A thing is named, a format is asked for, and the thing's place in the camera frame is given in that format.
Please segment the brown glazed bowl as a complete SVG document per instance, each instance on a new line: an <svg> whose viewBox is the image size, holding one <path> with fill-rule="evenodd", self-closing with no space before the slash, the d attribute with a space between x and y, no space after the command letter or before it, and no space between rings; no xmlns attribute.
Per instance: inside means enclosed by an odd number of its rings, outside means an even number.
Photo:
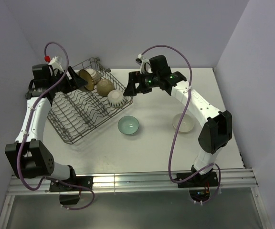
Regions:
<svg viewBox="0 0 275 229"><path fill-rule="evenodd" d="M90 73L87 70L81 69L78 75L80 78L82 78L87 82L87 84L84 85L84 88L87 89L88 91L93 91L95 88L95 85Z"/></svg>

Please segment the white bowl blue stripes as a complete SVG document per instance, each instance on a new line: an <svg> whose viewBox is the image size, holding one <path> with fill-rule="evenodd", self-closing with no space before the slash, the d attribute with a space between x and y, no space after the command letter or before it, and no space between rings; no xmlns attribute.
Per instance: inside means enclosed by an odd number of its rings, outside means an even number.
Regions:
<svg viewBox="0 0 275 229"><path fill-rule="evenodd" d="M107 95L108 104L113 108L122 107L126 99L123 96L123 93L120 90L112 90Z"/></svg>

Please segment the red patterned white bowl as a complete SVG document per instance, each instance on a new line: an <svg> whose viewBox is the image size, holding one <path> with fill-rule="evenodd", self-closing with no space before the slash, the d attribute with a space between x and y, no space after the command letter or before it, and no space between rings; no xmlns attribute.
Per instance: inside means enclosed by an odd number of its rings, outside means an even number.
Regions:
<svg viewBox="0 0 275 229"><path fill-rule="evenodd" d="M86 71L91 75L94 85L96 85L97 83L100 82L101 75L99 74L99 72L97 70L88 68L88 69L86 69Z"/></svg>

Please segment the black bowl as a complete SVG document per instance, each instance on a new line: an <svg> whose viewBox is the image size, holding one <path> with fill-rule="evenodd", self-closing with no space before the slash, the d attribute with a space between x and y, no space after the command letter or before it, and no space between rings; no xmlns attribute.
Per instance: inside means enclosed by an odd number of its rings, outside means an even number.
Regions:
<svg viewBox="0 0 275 229"><path fill-rule="evenodd" d="M107 95L115 89L113 83L108 79L102 79L97 84L97 92L100 96L107 97Z"/></svg>

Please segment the pale green bowl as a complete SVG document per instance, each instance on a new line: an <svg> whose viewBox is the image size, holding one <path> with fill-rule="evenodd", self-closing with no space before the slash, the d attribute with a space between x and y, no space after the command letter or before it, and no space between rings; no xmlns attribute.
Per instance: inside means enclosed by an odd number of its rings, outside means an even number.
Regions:
<svg viewBox="0 0 275 229"><path fill-rule="evenodd" d="M140 124L135 117L127 115L118 121L117 127L124 135L134 135L139 130Z"/></svg>

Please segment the plain white bowl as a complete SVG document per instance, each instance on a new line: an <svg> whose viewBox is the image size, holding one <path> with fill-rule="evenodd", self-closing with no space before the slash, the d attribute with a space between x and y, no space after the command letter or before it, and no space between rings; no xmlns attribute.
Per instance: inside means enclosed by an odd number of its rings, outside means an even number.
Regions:
<svg viewBox="0 0 275 229"><path fill-rule="evenodd" d="M177 114L173 117L172 125L175 129L178 126L178 122L180 118L181 118L181 114ZM194 119L190 115L185 114L179 127L179 133L188 134L190 131L193 130L194 124L195 124Z"/></svg>

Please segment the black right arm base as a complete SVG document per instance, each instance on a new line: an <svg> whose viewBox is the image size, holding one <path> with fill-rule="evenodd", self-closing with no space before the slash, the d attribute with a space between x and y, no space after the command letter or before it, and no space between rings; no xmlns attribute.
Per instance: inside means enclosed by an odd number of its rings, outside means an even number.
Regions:
<svg viewBox="0 0 275 229"><path fill-rule="evenodd" d="M178 188L198 188L196 190L189 190L190 198L193 202L198 204L204 204L211 198L217 195L221 186L221 172L218 170L218 174L210 169L204 175L199 173L183 182L184 179L191 176L196 170L192 167L191 172L177 173L176 178L173 181L177 182Z"/></svg>

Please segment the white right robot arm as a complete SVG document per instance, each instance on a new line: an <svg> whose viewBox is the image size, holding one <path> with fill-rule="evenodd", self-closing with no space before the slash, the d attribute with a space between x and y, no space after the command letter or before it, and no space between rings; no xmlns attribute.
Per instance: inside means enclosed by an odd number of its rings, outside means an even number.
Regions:
<svg viewBox="0 0 275 229"><path fill-rule="evenodd" d="M180 101L184 112L190 112L202 127L198 137L200 152L192 166L191 180L193 184L202 186L208 180L208 173L221 148L232 138L232 115L222 112L211 105L195 89L179 71L172 72L163 55L146 59L142 54L136 58L140 70L128 74L128 84L123 93L126 97L147 94L158 87L168 95Z"/></svg>

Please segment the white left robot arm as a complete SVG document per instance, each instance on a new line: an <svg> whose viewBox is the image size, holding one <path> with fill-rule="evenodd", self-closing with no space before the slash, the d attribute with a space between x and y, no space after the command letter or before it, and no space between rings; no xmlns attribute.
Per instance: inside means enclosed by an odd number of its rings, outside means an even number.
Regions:
<svg viewBox="0 0 275 229"><path fill-rule="evenodd" d="M6 157L15 176L24 182L36 177L49 177L61 181L66 190L77 187L78 179L70 165L55 162L43 143L45 121L57 93L70 93L87 85L72 67L62 70L51 64L32 67L34 78L30 81L26 115L20 133L12 144L5 146Z"/></svg>

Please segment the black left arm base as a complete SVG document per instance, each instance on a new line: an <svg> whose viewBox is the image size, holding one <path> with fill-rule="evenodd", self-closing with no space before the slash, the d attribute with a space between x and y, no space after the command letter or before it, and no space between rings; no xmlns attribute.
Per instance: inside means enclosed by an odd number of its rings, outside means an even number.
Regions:
<svg viewBox="0 0 275 229"><path fill-rule="evenodd" d="M69 178L65 181L57 179L50 179L50 192L59 193L59 203L61 207L68 210L82 210L93 204L95 200L95 193L93 188L92 176L78 176ZM88 204L82 207L74 207L80 201L83 191L90 192L92 197Z"/></svg>

